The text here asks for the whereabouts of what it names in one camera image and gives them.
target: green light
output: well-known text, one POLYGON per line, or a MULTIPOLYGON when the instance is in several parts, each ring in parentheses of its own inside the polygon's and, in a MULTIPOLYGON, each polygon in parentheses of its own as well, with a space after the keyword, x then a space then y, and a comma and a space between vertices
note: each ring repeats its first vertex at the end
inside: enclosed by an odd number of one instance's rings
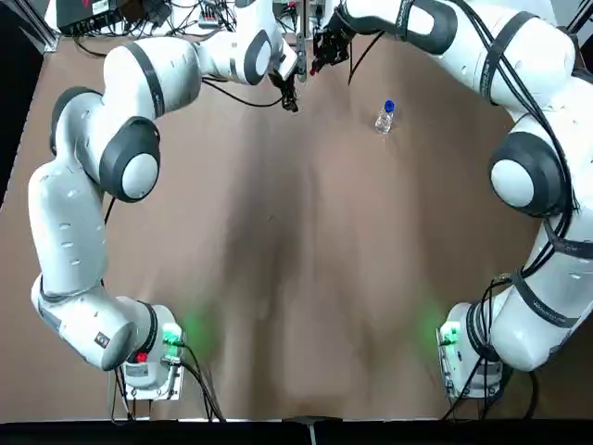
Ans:
POLYGON ((460 339, 461 324, 459 322, 445 322, 441 327, 441 336, 443 342, 447 345, 453 345, 460 339))
POLYGON ((174 343, 182 341, 182 329, 175 323, 165 323, 163 325, 163 341, 165 343, 174 343))

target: mounting plate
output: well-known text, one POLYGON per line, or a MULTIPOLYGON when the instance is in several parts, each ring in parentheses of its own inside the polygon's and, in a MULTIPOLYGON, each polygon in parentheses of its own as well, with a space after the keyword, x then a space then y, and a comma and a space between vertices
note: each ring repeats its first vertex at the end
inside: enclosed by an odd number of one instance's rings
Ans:
POLYGON ((126 394, 137 401, 177 401, 182 394, 183 367, 172 366, 165 383, 156 389, 134 388, 126 384, 126 394))

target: equipment in background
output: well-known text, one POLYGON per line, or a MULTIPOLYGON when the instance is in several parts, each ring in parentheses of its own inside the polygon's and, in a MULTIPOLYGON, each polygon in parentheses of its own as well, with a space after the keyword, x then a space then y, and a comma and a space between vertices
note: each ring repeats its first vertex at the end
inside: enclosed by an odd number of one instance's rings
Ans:
POLYGON ((56 0, 56 23, 68 37, 98 31, 121 21, 120 7, 129 0, 56 0))

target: green led indicator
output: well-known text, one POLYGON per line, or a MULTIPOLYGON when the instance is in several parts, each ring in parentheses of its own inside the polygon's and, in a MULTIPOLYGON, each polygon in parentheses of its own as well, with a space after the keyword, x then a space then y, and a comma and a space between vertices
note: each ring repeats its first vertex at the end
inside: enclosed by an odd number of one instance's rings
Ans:
POLYGON ((446 322, 441 327, 441 335, 446 345, 453 345, 460 339, 461 324, 459 322, 446 322))

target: black strap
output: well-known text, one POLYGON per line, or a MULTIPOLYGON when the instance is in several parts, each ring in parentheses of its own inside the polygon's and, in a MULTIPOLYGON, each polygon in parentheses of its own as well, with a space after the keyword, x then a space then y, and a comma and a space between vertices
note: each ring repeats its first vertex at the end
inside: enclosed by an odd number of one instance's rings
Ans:
POLYGON ((531 290, 531 287, 525 282, 521 270, 518 270, 511 275, 511 281, 525 304, 529 309, 535 312, 538 317, 550 324, 566 329, 573 327, 576 322, 578 322, 578 318, 566 317, 565 315, 554 311, 550 306, 539 299, 536 293, 531 290))
POLYGON ((408 20, 410 19, 410 11, 415 0, 401 0, 399 12, 396 19, 396 35, 400 36, 403 42, 408 37, 408 20))
POLYGON ((486 327, 481 327, 480 323, 475 321, 476 310, 480 304, 481 303, 473 304, 466 313, 465 328, 467 331, 467 338, 470 340, 470 345, 476 354, 485 358, 489 362, 498 362, 500 360, 498 354, 494 351, 491 345, 486 345, 484 343, 486 338, 484 329, 486 329, 486 327))
POLYGON ((134 355, 138 355, 140 352, 148 353, 152 350, 152 347, 155 346, 155 341, 157 340, 157 332, 158 332, 158 319, 157 313, 152 305, 148 303, 144 303, 143 301, 138 301, 141 304, 144 304, 148 313, 150 314, 150 330, 148 331, 148 336, 144 344, 140 347, 139 350, 135 352, 134 355))
POLYGON ((152 102, 155 106, 155 119, 160 118, 165 114, 165 96, 163 95, 163 89, 160 86, 160 80, 158 79, 155 67, 139 44, 131 42, 125 46, 132 53, 146 77, 150 95, 152 95, 152 102))
POLYGON ((560 238, 554 233, 549 220, 544 221, 544 228, 546 229, 548 240, 556 252, 563 253, 569 257, 593 260, 593 243, 560 238))
POLYGON ((60 301, 63 301, 64 299, 68 298, 67 295, 47 295, 44 291, 43 275, 39 277, 39 295, 41 295, 41 298, 47 301, 48 303, 59 303, 60 301))
POLYGON ((492 90, 492 81, 494 80, 494 74, 497 72, 498 64, 500 63, 503 53, 521 27, 527 21, 535 17, 536 16, 526 11, 517 13, 512 19, 509 20, 506 25, 504 25, 504 28, 502 28, 496 39, 494 39, 490 49, 488 49, 488 55, 484 61, 484 67, 482 68, 480 94, 490 102, 492 102, 492 97, 490 95, 492 90))

